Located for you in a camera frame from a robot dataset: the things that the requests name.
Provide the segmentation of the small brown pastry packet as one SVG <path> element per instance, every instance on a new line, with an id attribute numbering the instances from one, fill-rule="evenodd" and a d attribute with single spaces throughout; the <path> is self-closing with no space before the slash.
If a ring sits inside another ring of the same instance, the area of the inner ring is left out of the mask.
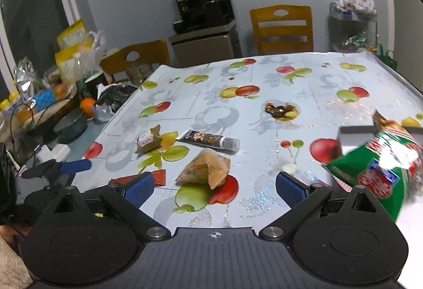
<path id="1" fill-rule="evenodd" d="M 160 136 L 160 124 L 139 134 L 136 138 L 136 153 L 141 156 L 160 147 L 162 138 Z"/>

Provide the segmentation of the dark tube snack packet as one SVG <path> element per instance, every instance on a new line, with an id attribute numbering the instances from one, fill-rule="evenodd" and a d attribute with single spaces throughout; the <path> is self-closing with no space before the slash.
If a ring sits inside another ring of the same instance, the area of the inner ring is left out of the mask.
<path id="1" fill-rule="evenodd" d="M 238 139 L 193 129 L 186 131 L 183 135 L 177 137 L 176 140 L 230 154 L 234 154 L 240 149 L 240 141 Z"/>

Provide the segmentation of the tan triangular cake packet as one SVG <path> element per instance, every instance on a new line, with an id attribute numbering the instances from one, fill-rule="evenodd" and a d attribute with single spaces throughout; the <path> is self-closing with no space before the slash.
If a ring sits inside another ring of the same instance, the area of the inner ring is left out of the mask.
<path id="1" fill-rule="evenodd" d="M 178 185 L 196 183 L 208 185 L 211 190 L 221 187 L 230 170 L 230 159 L 211 149 L 204 149 L 185 166 L 176 178 Z"/>

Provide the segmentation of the dark candy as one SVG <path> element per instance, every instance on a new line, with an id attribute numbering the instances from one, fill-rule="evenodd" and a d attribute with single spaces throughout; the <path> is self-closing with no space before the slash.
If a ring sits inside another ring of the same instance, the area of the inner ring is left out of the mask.
<path id="1" fill-rule="evenodd" d="M 275 106 L 272 103 L 265 104 L 265 112 L 279 121 L 290 121 L 299 115 L 298 109 L 292 104 Z"/>

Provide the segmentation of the green shrimp chips bag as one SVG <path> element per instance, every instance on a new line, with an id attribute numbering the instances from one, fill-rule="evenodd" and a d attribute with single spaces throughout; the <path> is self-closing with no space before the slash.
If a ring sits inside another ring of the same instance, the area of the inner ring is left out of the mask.
<path id="1" fill-rule="evenodd" d="M 417 192 L 422 184 L 422 145 L 378 111 L 372 118 L 373 136 L 324 168 L 350 187 L 367 187 L 396 220 L 409 193 Z"/>

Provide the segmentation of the clear packet white candy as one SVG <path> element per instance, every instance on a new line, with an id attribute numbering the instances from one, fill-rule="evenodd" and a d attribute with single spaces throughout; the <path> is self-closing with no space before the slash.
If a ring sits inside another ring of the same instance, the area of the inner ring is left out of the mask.
<path id="1" fill-rule="evenodd" d="M 293 177 L 295 177 L 299 173 L 299 169 L 293 163 L 283 165 L 281 171 Z"/>

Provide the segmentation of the dark green bowl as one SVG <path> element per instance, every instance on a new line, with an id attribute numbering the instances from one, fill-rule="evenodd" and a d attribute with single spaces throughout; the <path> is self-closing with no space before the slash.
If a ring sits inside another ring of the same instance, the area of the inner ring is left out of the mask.
<path id="1" fill-rule="evenodd" d="M 54 127 L 57 142 L 69 144 L 77 139 L 88 127 L 88 120 L 82 109 L 74 109 L 64 116 Z"/>

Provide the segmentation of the orange fruit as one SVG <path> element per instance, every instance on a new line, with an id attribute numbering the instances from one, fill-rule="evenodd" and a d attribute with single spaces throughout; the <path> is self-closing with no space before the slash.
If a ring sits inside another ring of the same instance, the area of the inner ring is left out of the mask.
<path id="1" fill-rule="evenodd" d="M 84 111 L 85 116 L 88 119 L 94 117 L 95 103 L 96 103 L 96 101 L 93 98 L 84 98 L 80 102 L 80 108 L 81 108 L 82 111 Z"/>

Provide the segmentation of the black plastic bag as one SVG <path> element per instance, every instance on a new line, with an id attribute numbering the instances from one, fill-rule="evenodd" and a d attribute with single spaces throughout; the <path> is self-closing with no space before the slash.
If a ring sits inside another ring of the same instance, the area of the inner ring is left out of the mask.
<path id="1" fill-rule="evenodd" d="M 105 107 L 106 109 L 110 109 L 111 112 L 116 113 L 136 90 L 136 87 L 132 84 L 120 83 L 110 85 L 102 91 L 96 102 L 96 106 Z"/>

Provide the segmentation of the fruit print tablecloth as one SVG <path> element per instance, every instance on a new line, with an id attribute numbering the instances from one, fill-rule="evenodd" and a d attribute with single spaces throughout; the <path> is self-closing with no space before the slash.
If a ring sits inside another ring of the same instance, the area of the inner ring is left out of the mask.
<path id="1" fill-rule="evenodd" d="M 299 115 L 279 121 L 265 104 L 292 104 Z M 280 167 L 293 163 L 323 182 L 323 164 L 338 129 L 370 125 L 379 111 L 406 124 L 422 121 L 422 95 L 374 55 L 300 53 L 231 59 L 197 67 L 158 67 L 109 121 L 86 152 L 92 167 L 74 178 L 81 191 L 145 171 L 165 175 L 143 205 L 168 229 L 264 227 L 287 210 L 275 191 Z M 160 124 L 160 147 L 139 156 L 136 138 Z M 176 138 L 194 129 L 238 139 L 230 156 L 235 197 L 208 204 L 176 183 L 200 147 Z"/>

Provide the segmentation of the dark paper cup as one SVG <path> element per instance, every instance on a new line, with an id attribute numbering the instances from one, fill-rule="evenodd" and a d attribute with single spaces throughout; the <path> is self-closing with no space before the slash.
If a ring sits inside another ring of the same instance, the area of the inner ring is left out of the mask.
<path id="1" fill-rule="evenodd" d="M 108 80 L 103 72 L 93 74 L 85 80 L 85 86 L 87 87 L 90 96 L 95 100 L 98 99 L 98 86 L 100 84 L 104 87 L 108 86 Z"/>

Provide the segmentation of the glass jar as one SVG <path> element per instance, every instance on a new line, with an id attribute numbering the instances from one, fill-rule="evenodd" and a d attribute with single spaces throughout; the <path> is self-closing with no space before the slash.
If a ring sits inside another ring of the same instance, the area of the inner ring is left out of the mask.
<path id="1" fill-rule="evenodd" d="M 126 69 L 128 79 L 136 87 L 140 87 L 152 73 L 151 64 L 135 63 Z"/>

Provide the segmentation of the yellow paper bags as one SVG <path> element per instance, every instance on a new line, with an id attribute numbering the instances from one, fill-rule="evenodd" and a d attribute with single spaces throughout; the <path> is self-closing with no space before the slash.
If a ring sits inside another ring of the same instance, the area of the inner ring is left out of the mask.
<path id="1" fill-rule="evenodd" d="M 95 68 L 94 37 L 95 33 L 86 30 L 81 18 L 57 37 L 59 51 L 54 57 L 64 83 L 74 84 Z"/>

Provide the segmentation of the wooden chair left side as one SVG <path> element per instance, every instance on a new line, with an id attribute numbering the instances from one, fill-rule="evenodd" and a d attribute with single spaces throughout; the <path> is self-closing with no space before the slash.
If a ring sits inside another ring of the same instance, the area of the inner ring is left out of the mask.
<path id="1" fill-rule="evenodd" d="M 131 44 L 107 55 L 100 61 L 100 67 L 109 75 L 113 82 L 115 75 L 124 72 L 136 64 L 171 65 L 168 46 L 165 40 Z"/>

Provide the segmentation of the wooden chair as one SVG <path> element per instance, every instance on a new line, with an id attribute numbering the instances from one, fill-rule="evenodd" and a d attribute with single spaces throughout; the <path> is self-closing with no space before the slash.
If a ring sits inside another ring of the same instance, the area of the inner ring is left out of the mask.
<path id="1" fill-rule="evenodd" d="M 113 82 L 115 75 L 124 72 L 136 64 L 171 65 L 168 46 L 165 40 L 131 44 L 107 55 L 100 61 L 100 67 L 109 75 Z"/>
<path id="2" fill-rule="evenodd" d="M 259 55 L 313 52 L 310 6 L 278 4 L 250 10 Z"/>

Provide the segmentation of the wooden chair far side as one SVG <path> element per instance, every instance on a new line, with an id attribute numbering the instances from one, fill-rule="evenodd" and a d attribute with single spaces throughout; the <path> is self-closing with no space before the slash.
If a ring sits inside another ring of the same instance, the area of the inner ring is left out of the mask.
<path id="1" fill-rule="evenodd" d="M 313 52 L 310 6 L 278 4 L 250 10 L 259 55 Z"/>

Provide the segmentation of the green shopping bag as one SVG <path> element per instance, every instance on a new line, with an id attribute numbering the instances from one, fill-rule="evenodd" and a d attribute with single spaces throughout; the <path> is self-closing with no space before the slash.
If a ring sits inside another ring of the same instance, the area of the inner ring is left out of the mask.
<path id="1" fill-rule="evenodd" d="M 394 59 L 394 52 L 390 49 L 384 49 L 382 44 L 378 44 L 376 51 L 377 57 L 392 70 L 397 70 L 398 62 Z"/>

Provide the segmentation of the metal storage cart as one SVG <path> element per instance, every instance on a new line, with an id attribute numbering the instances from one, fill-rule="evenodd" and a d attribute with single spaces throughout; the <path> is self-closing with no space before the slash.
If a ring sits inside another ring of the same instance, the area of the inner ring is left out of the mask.
<path id="1" fill-rule="evenodd" d="M 330 4 L 328 19 L 330 49 L 333 52 L 354 53 L 377 50 L 377 12 L 343 11 L 337 3 Z"/>

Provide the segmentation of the black water dispenser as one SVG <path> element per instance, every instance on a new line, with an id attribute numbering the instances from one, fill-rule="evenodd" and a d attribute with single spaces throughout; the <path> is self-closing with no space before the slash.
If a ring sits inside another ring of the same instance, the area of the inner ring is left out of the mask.
<path id="1" fill-rule="evenodd" d="M 180 19 L 168 40 L 180 67 L 242 57 L 231 0 L 175 1 Z"/>

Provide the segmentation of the white plastic chocolate bag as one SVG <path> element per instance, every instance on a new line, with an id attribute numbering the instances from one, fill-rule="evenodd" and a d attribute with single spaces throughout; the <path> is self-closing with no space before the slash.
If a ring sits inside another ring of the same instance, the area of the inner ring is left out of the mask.
<path id="1" fill-rule="evenodd" d="M 374 13 L 374 0 L 338 0 L 338 8 L 354 13 Z"/>

